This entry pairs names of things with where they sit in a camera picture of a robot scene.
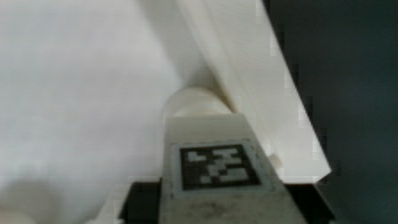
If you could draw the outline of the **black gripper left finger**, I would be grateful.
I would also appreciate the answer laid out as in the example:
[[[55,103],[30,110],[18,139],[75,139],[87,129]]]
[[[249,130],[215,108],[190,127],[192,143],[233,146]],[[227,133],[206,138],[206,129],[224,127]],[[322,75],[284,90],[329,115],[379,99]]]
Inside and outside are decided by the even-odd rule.
[[[117,185],[87,224],[158,224],[160,196],[160,177]]]

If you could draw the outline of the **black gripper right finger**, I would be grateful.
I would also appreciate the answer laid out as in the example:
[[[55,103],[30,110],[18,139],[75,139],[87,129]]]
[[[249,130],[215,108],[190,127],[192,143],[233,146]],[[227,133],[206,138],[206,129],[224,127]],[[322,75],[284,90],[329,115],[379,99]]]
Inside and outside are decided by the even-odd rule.
[[[307,224],[338,224],[336,215],[313,184],[286,184]]]

